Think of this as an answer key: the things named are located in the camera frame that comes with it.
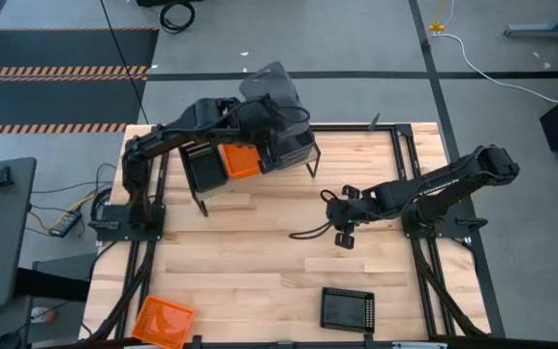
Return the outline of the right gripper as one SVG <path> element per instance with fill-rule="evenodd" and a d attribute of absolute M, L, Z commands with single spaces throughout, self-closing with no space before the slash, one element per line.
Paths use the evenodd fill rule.
<path fill-rule="evenodd" d="M 371 191 L 360 191 L 346 184 L 342 187 L 341 194 L 346 196 L 346 199 L 339 198 L 330 190 L 325 191 L 327 223 L 337 231 L 346 231 L 379 219 L 379 211 Z M 352 250 L 355 238 L 351 234 L 337 233 L 334 244 Z"/>

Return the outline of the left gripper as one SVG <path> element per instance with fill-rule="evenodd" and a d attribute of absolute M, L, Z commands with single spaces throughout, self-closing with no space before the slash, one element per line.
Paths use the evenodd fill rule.
<path fill-rule="evenodd" d="M 285 124 L 277 107 L 269 96 L 264 95 L 234 108 L 234 126 L 237 129 L 234 140 L 238 144 L 255 147 L 262 173 L 269 173 L 282 165 L 280 134 L 285 130 Z"/>

